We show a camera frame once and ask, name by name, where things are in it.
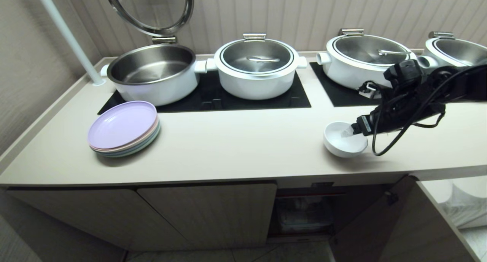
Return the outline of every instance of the wall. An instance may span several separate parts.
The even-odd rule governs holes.
[[[54,2],[90,60],[99,61],[71,2]],[[0,43],[1,154],[85,71],[38,0],[0,0]],[[122,255],[0,189],[0,261],[118,262]]]
[[[124,0],[134,16],[178,19],[182,0]],[[72,0],[103,56],[118,56],[150,39],[132,28],[108,0]],[[423,48],[430,31],[452,31],[459,38],[487,45],[487,0],[195,0],[193,17],[177,33],[179,43],[196,53],[214,53],[244,32],[266,32],[300,51],[323,50],[343,27]]]

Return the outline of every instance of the black cooktop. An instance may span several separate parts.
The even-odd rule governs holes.
[[[310,63],[313,71],[320,80],[323,89],[330,98],[334,107],[379,105],[380,99],[369,99],[358,93],[357,90],[346,88],[331,80],[323,71],[323,67],[316,62]]]
[[[125,102],[120,93],[116,91],[98,114],[101,115],[108,109]],[[294,82],[291,88],[282,95],[265,100],[248,100],[235,97],[226,92],[220,85],[218,71],[211,71],[200,75],[200,83],[188,96],[174,103],[158,106],[156,109],[158,113],[174,113],[310,107],[311,104],[308,97],[306,97],[297,73],[294,73]]]

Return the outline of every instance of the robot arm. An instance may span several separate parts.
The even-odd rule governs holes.
[[[458,99],[487,101],[487,65],[473,67],[440,67],[425,75],[416,60],[402,61],[384,72],[392,88],[376,85],[381,104],[370,114],[359,116],[352,124],[353,134],[374,135],[372,149],[382,155],[402,136],[410,125],[433,128],[445,115],[445,104]],[[433,125],[417,123],[438,115]],[[401,133],[381,153],[375,152],[376,134],[401,130]]]

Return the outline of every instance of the white pole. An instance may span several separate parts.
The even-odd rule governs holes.
[[[73,36],[73,33],[71,33],[71,31],[69,30],[68,25],[66,25],[66,22],[64,21],[61,14],[57,10],[56,6],[54,5],[54,2],[52,0],[40,0],[40,1],[42,2],[42,5],[44,5],[44,7],[46,8],[47,12],[51,16],[52,20],[56,24],[59,31],[61,31],[61,34],[64,37],[64,39],[68,42],[71,49],[73,49],[73,52],[75,53],[76,57],[78,57],[78,60],[83,65],[88,75],[93,80],[93,85],[95,86],[103,85],[103,83],[105,83],[106,80],[102,79],[101,76],[96,72],[90,60],[83,52],[83,49],[80,47],[80,44],[78,44],[78,42],[76,41],[75,36]]]

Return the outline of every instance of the white bowl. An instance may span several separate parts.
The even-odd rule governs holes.
[[[343,158],[351,158],[361,154],[369,141],[362,134],[350,137],[342,137],[341,133],[346,130],[351,123],[332,122],[325,128],[323,142],[325,147],[334,155]]]

